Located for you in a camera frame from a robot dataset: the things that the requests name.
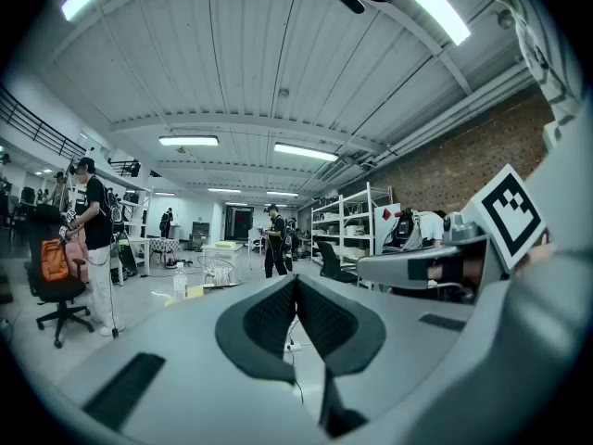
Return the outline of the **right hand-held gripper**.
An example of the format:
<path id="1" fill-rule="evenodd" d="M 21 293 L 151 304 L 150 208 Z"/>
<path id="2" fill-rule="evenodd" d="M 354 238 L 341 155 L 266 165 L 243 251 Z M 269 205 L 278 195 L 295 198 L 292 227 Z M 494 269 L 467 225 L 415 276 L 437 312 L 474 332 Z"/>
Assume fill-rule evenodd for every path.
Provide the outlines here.
<path id="1" fill-rule="evenodd" d="M 504 270 L 509 272 L 546 229 L 523 179 L 509 164 L 461 211 L 451 212 L 446 225 L 444 242 L 450 245 L 361 258 L 357 263 L 359 277 L 396 289 L 453 287 L 475 291 L 482 282 L 486 243 L 468 243 L 489 236 Z"/>

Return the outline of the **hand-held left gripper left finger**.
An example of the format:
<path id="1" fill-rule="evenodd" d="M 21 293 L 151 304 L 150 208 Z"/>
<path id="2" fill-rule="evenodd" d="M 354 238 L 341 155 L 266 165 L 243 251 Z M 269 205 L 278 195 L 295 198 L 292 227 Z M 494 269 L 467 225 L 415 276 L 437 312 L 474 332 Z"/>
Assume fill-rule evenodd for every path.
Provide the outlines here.
<path id="1" fill-rule="evenodd" d="M 215 338 L 218 317 L 274 279 L 186 299 L 150 315 L 68 374 L 60 389 L 86 405 L 138 353 L 164 363 L 116 436 L 141 444 L 322 444 L 325 435 L 297 391 L 253 379 L 233 365 Z"/>

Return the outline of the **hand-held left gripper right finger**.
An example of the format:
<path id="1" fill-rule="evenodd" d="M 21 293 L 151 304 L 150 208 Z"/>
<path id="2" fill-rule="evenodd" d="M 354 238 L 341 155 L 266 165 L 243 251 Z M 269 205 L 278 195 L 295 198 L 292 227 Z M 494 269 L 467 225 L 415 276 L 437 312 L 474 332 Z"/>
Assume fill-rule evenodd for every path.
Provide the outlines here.
<path id="1" fill-rule="evenodd" d="M 296 397 L 328 438 L 368 425 L 432 373 L 472 307 L 296 277 Z"/>

